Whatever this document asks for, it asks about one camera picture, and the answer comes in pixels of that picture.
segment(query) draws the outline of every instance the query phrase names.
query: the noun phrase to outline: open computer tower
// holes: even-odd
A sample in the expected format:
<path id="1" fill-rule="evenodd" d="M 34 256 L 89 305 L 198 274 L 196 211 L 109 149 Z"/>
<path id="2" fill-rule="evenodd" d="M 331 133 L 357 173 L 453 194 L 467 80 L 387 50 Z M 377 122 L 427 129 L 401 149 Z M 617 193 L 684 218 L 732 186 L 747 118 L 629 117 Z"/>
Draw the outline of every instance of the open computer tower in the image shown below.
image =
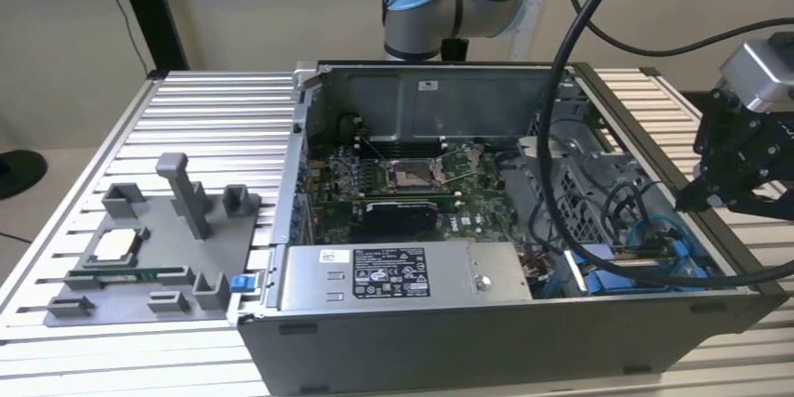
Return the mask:
<path id="1" fill-rule="evenodd" d="M 565 250 L 536 182 L 545 77 L 541 64 L 296 72 L 271 267 L 237 321 L 273 394 L 659 373 L 784 301 L 776 284 L 640 284 Z M 593 254 L 682 276 L 759 268 L 714 211 L 674 212 L 686 178 L 585 64 L 551 134 L 553 200 Z M 604 205 L 619 183 L 641 203 L 625 188 Z"/>

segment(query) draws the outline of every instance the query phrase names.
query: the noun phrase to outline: green circuit board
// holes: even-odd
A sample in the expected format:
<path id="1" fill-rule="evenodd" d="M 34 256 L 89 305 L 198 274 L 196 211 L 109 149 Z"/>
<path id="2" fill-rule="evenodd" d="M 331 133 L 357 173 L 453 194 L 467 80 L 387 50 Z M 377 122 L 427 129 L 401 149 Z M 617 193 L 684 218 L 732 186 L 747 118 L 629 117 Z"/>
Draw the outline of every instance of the green circuit board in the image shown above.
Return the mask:
<path id="1" fill-rule="evenodd" d="M 412 235 L 417 242 L 523 241 L 493 153 L 481 144 L 451 143 L 445 153 L 425 159 L 360 159 L 355 154 L 337 154 L 316 165 L 327 166 L 315 172 L 317 244 L 355 243 L 367 205 L 383 203 L 433 205 L 435 224 Z"/>

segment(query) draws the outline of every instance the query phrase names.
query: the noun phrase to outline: white wall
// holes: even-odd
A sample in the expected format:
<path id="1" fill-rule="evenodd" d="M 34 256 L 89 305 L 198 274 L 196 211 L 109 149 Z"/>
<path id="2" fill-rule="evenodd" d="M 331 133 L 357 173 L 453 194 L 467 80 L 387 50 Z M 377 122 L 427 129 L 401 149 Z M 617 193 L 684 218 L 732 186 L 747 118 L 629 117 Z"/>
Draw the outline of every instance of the white wall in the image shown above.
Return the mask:
<path id="1" fill-rule="evenodd" d="M 289 70 L 297 60 L 381 58 L 379 0 L 168 1 L 196 69 Z M 142 82 L 113 0 L 0 0 L 0 11 L 0 150 L 98 145 Z M 627 42 L 659 48 L 792 13 L 791 0 L 607 0 L 595 20 Z M 553 56 L 571 18 L 568 0 L 545 0 L 532 60 Z M 708 88 L 739 40 L 647 60 L 585 35 L 573 58 L 656 66 L 679 87 Z M 508 38 L 476 40 L 469 58 L 503 60 L 508 48 Z"/>
<path id="2" fill-rule="evenodd" d="M 145 77 L 113 0 L 0 11 L 0 150 L 97 146 Z"/>
<path id="3" fill-rule="evenodd" d="M 289 70 L 297 60 L 381 59 L 380 0 L 170 0 L 192 66 Z M 507 58 L 509 38 L 477 40 L 469 59 Z"/>
<path id="4" fill-rule="evenodd" d="M 623 42 L 648 49 L 667 49 L 750 22 L 786 16 L 794 17 L 794 0 L 604 0 L 592 21 Z M 572 19 L 568 0 L 545 0 L 529 52 L 535 60 L 551 60 Z M 679 89 L 708 89 L 719 77 L 719 64 L 742 40 L 770 33 L 772 31 L 743 34 L 688 55 L 651 59 L 612 48 L 585 31 L 572 60 L 583 60 L 596 67 L 656 67 Z"/>

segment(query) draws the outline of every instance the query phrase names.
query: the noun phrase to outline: gray upright post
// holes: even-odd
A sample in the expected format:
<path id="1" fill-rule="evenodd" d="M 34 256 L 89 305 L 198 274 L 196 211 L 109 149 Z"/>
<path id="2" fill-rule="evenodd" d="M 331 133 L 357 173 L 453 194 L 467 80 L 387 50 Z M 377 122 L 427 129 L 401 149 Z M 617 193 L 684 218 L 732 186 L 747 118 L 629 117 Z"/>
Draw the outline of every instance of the gray upright post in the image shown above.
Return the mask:
<path id="1" fill-rule="evenodd" d="M 185 221 L 196 239 L 205 239 L 212 234 L 209 223 L 202 215 L 204 206 L 193 191 L 185 173 L 186 155 L 180 152 L 165 152 L 160 155 L 154 170 L 157 175 L 168 179 L 173 198 L 185 214 Z"/>

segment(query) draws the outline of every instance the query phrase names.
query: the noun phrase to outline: blue latch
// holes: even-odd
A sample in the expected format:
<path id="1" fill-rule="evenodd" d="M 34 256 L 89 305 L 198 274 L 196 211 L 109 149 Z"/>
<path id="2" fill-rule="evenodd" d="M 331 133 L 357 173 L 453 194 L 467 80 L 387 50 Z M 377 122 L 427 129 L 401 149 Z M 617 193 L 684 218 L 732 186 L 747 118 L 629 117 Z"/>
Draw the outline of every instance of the blue latch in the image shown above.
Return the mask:
<path id="1" fill-rule="evenodd" d="M 232 281 L 228 284 L 228 290 L 232 293 L 249 293 L 256 290 L 256 278 L 245 274 L 232 276 Z"/>
<path id="2" fill-rule="evenodd" d="M 675 250 L 675 256 L 679 258 L 690 256 L 690 250 L 686 248 L 686 244 L 682 241 L 672 241 L 672 249 Z"/>
<path id="3" fill-rule="evenodd" d="M 611 252 L 611 248 L 607 244 L 583 244 L 581 245 L 587 251 L 589 251 L 595 256 L 597 256 L 603 260 L 612 260 L 615 259 L 615 254 Z M 583 264 L 584 259 L 573 253 L 573 262 L 576 264 Z"/>

